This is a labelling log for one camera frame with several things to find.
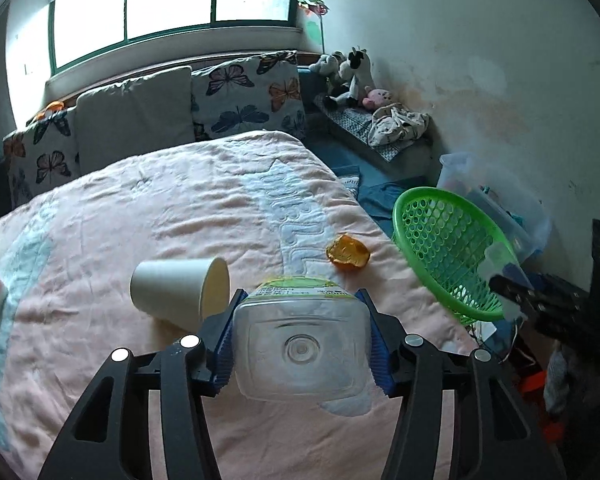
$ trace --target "green window frame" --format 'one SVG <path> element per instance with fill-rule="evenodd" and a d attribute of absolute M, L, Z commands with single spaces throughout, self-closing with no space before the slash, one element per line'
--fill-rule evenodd
<path fill-rule="evenodd" d="M 178 27 L 178 28 L 169 28 L 167 30 L 159 30 L 157 32 L 152 32 L 151 34 L 145 34 L 144 36 L 139 36 L 137 38 L 129 38 L 126 30 L 126 0 L 124 0 L 124 13 L 123 13 L 123 23 L 124 23 L 124 40 L 119 41 L 117 43 L 104 46 L 94 52 L 90 52 L 85 54 L 84 56 L 79 57 L 78 59 L 74 59 L 73 61 L 64 64 L 62 66 L 56 65 L 56 36 L 55 36 L 55 15 L 56 15 L 56 2 L 52 1 L 49 4 L 49 18 L 48 18 L 48 38 L 49 38 L 49 64 L 51 66 L 51 75 L 54 76 L 63 70 L 67 70 L 72 66 L 77 65 L 87 59 L 91 59 L 92 57 L 99 56 L 100 54 L 104 54 L 105 52 L 110 52 L 111 50 L 115 50 L 116 48 L 120 48 L 121 46 L 126 46 L 133 43 L 138 43 L 139 41 L 150 40 L 152 38 L 160 38 L 162 36 L 169 36 L 171 34 L 177 34 L 179 32 L 189 32 L 192 30 L 204 30 L 208 28 L 220 28 L 220 27 L 257 27 L 257 26 L 267 26 L 267 27 L 295 27 L 296 26 L 296 16 L 298 13 L 298 2 L 296 0 L 289 0 L 289 14 L 287 20 L 230 20 L 230 21 L 218 21 L 216 20 L 216 1 L 211 0 L 211 9 L 210 9 L 210 18 L 209 23 L 203 23 L 202 25 L 191 25 L 188 27 Z"/>

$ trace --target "bed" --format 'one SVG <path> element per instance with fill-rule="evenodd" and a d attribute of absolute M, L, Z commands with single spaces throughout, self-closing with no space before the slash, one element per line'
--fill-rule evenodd
<path fill-rule="evenodd" d="M 324 254 L 343 232 L 372 253 L 356 274 L 338 272 Z M 135 266 L 216 255 L 228 262 L 232 290 L 250 291 L 282 274 L 323 276 L 349 291 L 365 287 L 380 312 L 439 348 L 473 348 L 395 245 L 297 139 L 250 132 L 134 156 L 0 220 L 0 277 L 10 290 L 0 321 L 0 451 L 23 480 L 37 477 L 75 401 L 114 348 L 138 355 L 183 335 L 133 306 Z M 380 478 L 400 400 L 371 382 L 366 392 L 367 412 L 345 416 L 347 410 L 249 400 L 231 380 L 205 399 L 222 476 Z M 152 428 L 157 406 L 152 402 Z M 445 396 L 437 478 L 447 478 L 452 415 Z M 152 453 L 154 478 L 162 480 L 159 449 Z"/>

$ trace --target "window sill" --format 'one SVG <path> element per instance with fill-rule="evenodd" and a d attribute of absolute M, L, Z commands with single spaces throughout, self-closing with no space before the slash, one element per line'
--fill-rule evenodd
<path fill-rule="evenodd" d="M 72 104 L 89 88 L 129 77 L 142 76 L 171 66 L 190 64 L 194 69 L 212 66 L 236 54 L 272 50 L 298 50 L 302 29 L 297 27 L 225 27 L 191 30 L 151 38 L 92 57 L 46 82 L 44 102 Z"/>

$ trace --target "basket rim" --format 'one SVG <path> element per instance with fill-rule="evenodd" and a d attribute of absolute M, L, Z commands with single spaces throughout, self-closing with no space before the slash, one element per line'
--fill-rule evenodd
<path fill-rule="evenodd" d="M 395 201 L 394 209 L 392 211 L 392 220 L 394 224 L 394 234 L 396 238 L 395 241 L 398 245 L 398 248 L 402 254 L 404 254 L 409 265 L 413 269 L 413 272 L 416 273 L 416 276 L 420 279 L 422 284 L 433 293 L 436 299 L 442 303 L 443 306 L 446 306 L 455 312 L 459 312 L 460 314 L 464 314 L 465 316 L 478 321 L 497 321 L 499 319 L 503 319 L 504 315 L 502 313 L 502 306 L 494 310 L 481 310 L 479 308 L 464 304 L 462 301 L 453 297 L 433 278 L 433 276 L 430 275 L 429 271 L 420 261 L 419 257 L 417 257 L 417 255 L 411 249 L 411 244 L 405 236 L 404 226 L 402 224 L 402 212 L 404 210 L 404 205 L 407 202 L 412 202 L 414 200 L 436 200 L 436 197 L 446 200 L 447 202 L 451 202 L 453 206 L 457 205 L 465 212 L 469 213 L 472 218 L 480 222 L 488 231 L 492 233 L 492 235 L 495 234 L 495 236 L 493 236 L 494 241 L 503 242 L 511 255 L 514 257 L 515 261 L 518 261 L 516 258 L 516 253 L 514 252 L 510 242 L 507 240 L 507 237 L 498 227 L 496 222 L 494 222 L 490 216 L 487 215 L 487 213 L 482 211 L 477 205 L 473 204 L 464 197 L 456 195 L 455 193 L 445 189 L 428 186 L 413 187 L 408 189 L 398 197 L 398 200 Z"/>

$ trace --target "white paper cup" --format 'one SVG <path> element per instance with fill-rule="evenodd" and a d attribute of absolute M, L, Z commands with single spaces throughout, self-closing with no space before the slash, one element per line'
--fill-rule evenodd
<path fill-rule="evenodd" d="M 229 270 L 222 258 L 151 260 L 136 267 L 130 292 L 139 310 L 194 333 L 227 308 Z"/>

